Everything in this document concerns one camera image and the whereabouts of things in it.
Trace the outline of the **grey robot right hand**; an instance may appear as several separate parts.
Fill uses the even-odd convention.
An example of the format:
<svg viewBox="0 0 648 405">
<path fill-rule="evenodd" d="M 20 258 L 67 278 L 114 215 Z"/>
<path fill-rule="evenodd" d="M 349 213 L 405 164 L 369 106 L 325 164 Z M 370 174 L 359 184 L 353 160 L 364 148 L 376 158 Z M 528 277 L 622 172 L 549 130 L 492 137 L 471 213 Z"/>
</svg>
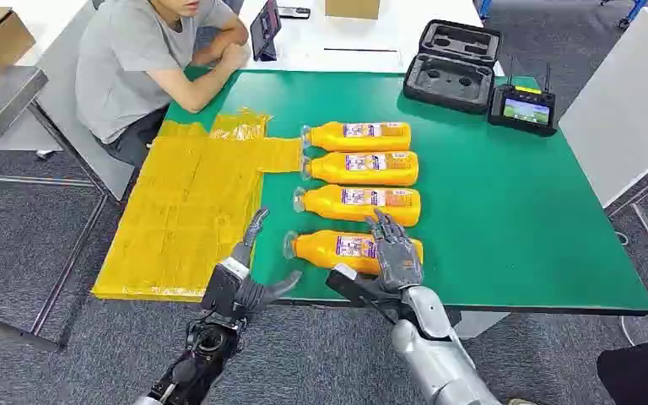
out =
<svg viewBox="0 0 648 405">
<path fill-rule="evenodd" d="M 420 285 L 423 280 L 422 263 L 414 243 L 402 225 L 390 214 L 375 208 L 375 219 L 366 222 L 375 242 L 380 274 L 377 283 L 387 293 Z"/>
</svg>

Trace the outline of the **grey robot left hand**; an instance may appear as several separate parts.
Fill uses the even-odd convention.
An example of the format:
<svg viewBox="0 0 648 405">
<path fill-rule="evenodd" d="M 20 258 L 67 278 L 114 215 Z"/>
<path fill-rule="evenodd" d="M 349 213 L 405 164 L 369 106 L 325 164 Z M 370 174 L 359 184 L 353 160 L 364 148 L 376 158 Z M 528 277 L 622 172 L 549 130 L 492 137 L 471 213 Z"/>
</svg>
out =
<svg viewBox="0 0 648 405">
<path fill-rule="evenodd" d="M 266 305 L 289 292 L 300 281 L 302 275 L 301 271 L 294 270 L 284 280 L 270 284 L 258 283 L 252 279 L 250 269 L 252 250 L 267 215 L 267 208 L 259 208 L 256 211 L 242 240 L 235 245 L 230 257 L 223 262 L 234 280 L 231 309 L 237 316 L 262 310 Z"/>
</svg>

